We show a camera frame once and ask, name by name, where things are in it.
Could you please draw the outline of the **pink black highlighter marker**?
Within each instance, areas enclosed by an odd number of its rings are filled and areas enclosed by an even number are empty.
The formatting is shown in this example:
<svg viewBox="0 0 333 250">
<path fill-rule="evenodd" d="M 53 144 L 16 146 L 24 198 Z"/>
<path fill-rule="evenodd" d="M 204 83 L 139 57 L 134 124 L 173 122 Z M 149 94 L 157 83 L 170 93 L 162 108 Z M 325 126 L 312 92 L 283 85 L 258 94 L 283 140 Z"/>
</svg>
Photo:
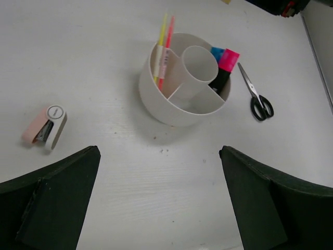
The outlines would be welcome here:
<svg viewBox="0 0 333 250">
<path fill-rule="evenodd" d="M 212 88 L 218 95 L 220 95 L 223 91 L 224 86 L 226 85 L 239 56 L 239 53 L 227 48 L 225 49 L 221 60 L 217 64 L 218 74 L 216 78 L 209 84 L 210 88 Z"/>
</svg>

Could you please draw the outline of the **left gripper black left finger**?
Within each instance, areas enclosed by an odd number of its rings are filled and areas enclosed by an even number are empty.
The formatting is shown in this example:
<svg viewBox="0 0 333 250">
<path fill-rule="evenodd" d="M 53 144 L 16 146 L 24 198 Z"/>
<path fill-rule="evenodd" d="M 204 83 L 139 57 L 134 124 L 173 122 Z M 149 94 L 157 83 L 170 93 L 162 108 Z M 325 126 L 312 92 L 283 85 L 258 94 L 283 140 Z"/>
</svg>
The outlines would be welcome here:
<svg viewBox="0 0 333 250">
<path fill-rule="evenodd" d="M 100 151 L 1 183 L 1 249 L 76 249 L 98 173 Z"/>
</svg>

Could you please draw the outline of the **pink thin highlighter pen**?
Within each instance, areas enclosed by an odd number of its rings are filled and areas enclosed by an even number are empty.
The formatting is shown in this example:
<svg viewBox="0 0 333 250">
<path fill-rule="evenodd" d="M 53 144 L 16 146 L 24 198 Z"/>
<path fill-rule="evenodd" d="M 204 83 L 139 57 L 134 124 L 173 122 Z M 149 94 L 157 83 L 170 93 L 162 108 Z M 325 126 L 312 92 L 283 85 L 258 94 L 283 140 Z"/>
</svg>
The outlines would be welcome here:
<svg viewBox="0 0 333 250">
<path fill-rule="evenodd" d="M 168 28 L 166 43 L 165 43 L 163 54 L 162 54 L 161 67 L 160 67 L 160 72 L 159 72 L 158 88 L 160 91 L 162 91 L 162 89 L 163 89 L 163 82 L 164 82 L 165 73 L 166 73 L 166 69 L 167 69 L 167 65 L 168 65 L 168 61 L 169 61 L 170 46 L 171 46 L 171 40 L 172 40 L 172 35 L 173 35 L 173 30 L 174 30 L 174 24 L 175 24 L 175 17 L 172 16 L 171 20 L 170 20 L 170 25 Z"/>
</svg>

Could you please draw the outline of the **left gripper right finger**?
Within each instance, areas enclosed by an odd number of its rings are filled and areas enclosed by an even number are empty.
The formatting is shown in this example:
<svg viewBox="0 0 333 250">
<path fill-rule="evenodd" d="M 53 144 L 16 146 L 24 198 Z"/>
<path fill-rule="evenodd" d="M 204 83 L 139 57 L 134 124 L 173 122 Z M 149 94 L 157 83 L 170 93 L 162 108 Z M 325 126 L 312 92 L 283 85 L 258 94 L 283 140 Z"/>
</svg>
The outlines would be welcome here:
<svg viewBox="0 0 333 250">
<path fill-rule="evenodd" d="M 219 156 L 244 249 L 332 249 L 332 188 L 230 146 Z"/>
</svg>

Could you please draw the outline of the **tan eraser block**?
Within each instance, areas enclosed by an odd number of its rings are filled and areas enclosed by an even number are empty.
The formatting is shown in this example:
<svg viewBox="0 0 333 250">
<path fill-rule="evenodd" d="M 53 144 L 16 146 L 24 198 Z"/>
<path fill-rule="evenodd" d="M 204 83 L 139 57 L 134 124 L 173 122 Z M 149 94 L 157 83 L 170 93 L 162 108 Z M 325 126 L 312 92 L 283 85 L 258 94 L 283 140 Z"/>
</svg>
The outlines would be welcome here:
<svg viewBox="0 0 333 250">
<path fill-rule="evenodd" d="M 230 4 L 232 0 L 221 0 L 221 1 L 224 2 L 225 4 Z"/>
</svg>

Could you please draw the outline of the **blue black highlighter marker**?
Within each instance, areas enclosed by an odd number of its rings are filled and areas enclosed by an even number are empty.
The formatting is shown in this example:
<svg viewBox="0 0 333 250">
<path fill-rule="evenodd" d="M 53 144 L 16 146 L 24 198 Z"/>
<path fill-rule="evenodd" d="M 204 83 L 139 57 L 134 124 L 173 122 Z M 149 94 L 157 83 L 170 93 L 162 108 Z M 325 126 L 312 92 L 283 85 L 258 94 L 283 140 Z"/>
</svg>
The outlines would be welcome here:
<svg viewBox="0 0 333 250">
<path fill-rule="evenodd" d="M 219 61 L 221 60 L 221 57 L 222 57 L 224 51 L 225 51 L 225 49 L 219 48 L 219 47 L 214 47 L 214 46 L 212 46 L 210 49 L 210 52 L 216 59 L 217 63 L 219 63 Z"/>
</svg>

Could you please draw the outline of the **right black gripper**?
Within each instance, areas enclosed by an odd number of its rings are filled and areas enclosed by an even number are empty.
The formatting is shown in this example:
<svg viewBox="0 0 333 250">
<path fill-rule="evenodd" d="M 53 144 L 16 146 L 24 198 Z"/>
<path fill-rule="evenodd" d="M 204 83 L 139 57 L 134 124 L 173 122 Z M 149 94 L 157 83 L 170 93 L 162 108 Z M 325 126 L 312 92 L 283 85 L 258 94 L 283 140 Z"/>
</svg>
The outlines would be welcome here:
<svg viewBox="0 0 333 250">
<path fill-rule="evenodd" d="M 305 9 L 310 0 L 246 0 L 275 16 L 293 17 Z"/>
</svg>

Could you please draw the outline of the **yellow thin highlighter pen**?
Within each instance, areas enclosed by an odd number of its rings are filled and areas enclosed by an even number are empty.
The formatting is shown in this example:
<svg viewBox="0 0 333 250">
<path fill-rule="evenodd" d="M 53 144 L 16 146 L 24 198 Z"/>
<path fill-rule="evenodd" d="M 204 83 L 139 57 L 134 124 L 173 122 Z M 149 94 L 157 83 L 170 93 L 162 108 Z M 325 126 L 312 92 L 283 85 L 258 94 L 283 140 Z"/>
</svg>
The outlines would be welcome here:
<svg viewBox="0 0 333 250">
<path fill-rule="evenodd" d="M 159 76 L 159 70 L 160 70 L 160 60 L 162 57 L 162 51 L 163 51 L 163 43 L 164 43 L 164 35 L 165 35 L 165 29 L 166 29 L 166 22 L 168 18 L 168 13 L 166 12 L 163 17 L 162 26 L 160 29 L 159 39 L 156 46 L 156 55 L 155 55 L 155 61 L 154 61 L 154 68 L 153 68 L 153 78 L 154 82 L 157 83 L 158 76 Z"/>
</svg>

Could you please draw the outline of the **pink white mini stapler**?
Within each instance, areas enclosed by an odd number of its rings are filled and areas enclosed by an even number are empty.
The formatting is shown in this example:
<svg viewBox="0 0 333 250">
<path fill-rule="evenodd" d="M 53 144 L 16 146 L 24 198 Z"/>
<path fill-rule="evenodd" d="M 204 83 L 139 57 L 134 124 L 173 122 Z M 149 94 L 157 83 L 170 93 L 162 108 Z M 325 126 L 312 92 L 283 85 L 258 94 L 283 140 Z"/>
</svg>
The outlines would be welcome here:
<svg viewBox="0 0 333 250">
<path fill-rule="evenodd" d="M 67 112 L 59 105 L 46 107 L 33 119 L 21 138 L 29 144 L 43 142 L 45 149 L 52 151 L 67 122 L 67 117 Z"/>
</svg>

